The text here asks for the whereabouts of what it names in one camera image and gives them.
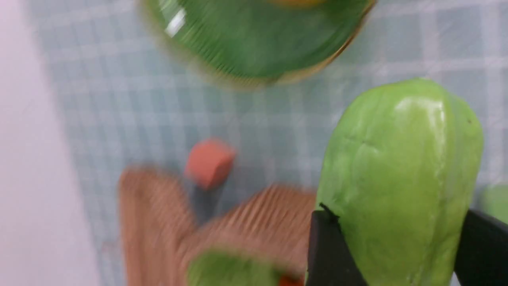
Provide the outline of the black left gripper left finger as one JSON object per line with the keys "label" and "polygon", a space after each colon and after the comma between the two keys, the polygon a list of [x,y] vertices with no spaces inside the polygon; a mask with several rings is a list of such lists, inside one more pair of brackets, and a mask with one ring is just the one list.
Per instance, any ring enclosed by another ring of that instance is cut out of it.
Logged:
{"label": "black left gripper left finger", "polygon": [[339,216],[328,206],[319,204],[311,216],[307,251],[306,284],[308,286],[366,286],[345,242]]}

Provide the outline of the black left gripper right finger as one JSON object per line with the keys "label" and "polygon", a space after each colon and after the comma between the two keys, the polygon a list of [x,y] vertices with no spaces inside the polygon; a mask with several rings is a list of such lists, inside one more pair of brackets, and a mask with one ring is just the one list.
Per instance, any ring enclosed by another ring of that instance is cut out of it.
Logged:
{"label": "black left gripper right finger", "polygon": [[508,225],[470,209],[462,228],[455,262],[461,286],[508,284]]}

